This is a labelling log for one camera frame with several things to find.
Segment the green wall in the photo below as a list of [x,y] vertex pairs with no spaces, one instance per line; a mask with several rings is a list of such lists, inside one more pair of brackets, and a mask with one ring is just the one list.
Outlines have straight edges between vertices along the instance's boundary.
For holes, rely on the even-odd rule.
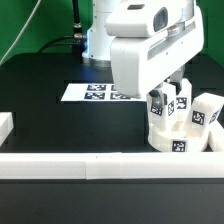
[[[37,0],[0,0],[0,58],[12,44]],[[203,53],[213,57],[224,66],[224,1],[197,0],[204,20],[205,45]],[[79,0],[84,30],[91,25],[92,0]],[[16,48],[10,54],[36,52],[48,41],[70,35],[72,29],[71,0],[42,0],[40,8],[31,21]],[[50,49],[53,52],[70,52],[68,47]]]

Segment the black tabletop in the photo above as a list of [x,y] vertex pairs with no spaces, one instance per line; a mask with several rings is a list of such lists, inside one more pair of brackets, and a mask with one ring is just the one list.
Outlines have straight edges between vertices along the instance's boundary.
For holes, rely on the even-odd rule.
[[[186,66],[193,97],[224,95],[224,69],[200,55]],[[1,152],[145,152],[143,102],[61,103],[68,83],[111,83],[110,69],[70,54],[21,54],[0,68],[0,111],[14,131]],[[219,117],[223,125],[223,111]],[[223,224],[224,180],[1,180],[2,224]]]
[[[193,97],[224,95],[224,69],[208,56],[191,60],[185,77]],[[13,112],[15,125],[1,152],[156,151],[147,140],[145,102],[61,102],[69,83],[112,82],[110,68],[83,65],[71,54],[14,56],[0,68],[0,111]]]

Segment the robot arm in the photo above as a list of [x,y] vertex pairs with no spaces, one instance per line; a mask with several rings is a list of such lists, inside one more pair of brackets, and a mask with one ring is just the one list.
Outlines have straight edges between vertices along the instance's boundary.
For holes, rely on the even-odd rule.
[[184,64],[203,47],[195,0],[121,0],[106,30],[116,36],[110,56],[117,91],[147,96],[149,143],[162,152],[203,151],[208,143],[214,151],[224,150],[212,134],[224,98],[204,93],[191,105],[188,80],[178,91],[173,85],[181,84]]
[[156,88],[204,43],[201,11],[193,0],[122,0],[106,30],[116,36],[111,44],[115,86],[135,98]]

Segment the stack of blocks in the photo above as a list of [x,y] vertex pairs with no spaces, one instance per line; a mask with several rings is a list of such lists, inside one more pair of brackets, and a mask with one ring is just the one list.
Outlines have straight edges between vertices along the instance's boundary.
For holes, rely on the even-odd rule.
[[167,95],[167,105],[163,109],[152,106],[147,94],[149,143],[162,152],[198,152],[208,143],[214,151],[224,151],[224,131],[216,121],[224,98],[204,93],[191,106],[191,89],[189,81],[183,79],[182,91],[176,96],[176,88],[164,83],[161,90]]

